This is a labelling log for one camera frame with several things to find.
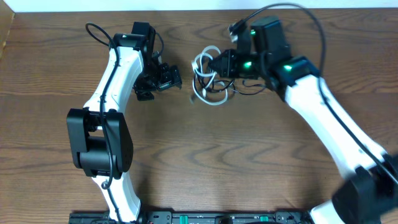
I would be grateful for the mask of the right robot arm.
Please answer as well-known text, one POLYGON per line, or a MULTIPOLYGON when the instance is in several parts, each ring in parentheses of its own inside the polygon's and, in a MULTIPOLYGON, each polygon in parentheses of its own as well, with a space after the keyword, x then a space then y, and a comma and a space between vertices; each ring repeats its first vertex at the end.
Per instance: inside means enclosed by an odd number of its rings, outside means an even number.
POLYGON ((320 67, 293 56, 282 23, 267 16, 230 25, 235 49, 209 61, 222 77, 262 78, 295 110, 333 158, 344 184, 310 212, 313 223, 379 223, 397 207, 397 157, 373 141, 337 102, 320 67))

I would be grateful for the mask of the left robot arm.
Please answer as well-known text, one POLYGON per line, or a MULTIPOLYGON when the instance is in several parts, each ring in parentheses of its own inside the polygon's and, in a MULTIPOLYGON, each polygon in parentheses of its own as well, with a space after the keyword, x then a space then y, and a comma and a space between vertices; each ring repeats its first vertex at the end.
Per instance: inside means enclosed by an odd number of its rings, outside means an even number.
POLYGON ((82 108, 66 118, 72 160, 101 189, 107 212, 73 212, 70 223, 148 223, 132 186, 129 170, 134 146, 124 117, 131 93, 139 101, 155 91, 182 87, 177 66, 154 51, 159 33, 135 22, 130 33, 107 36, 109 60, 97 89, 82 108))

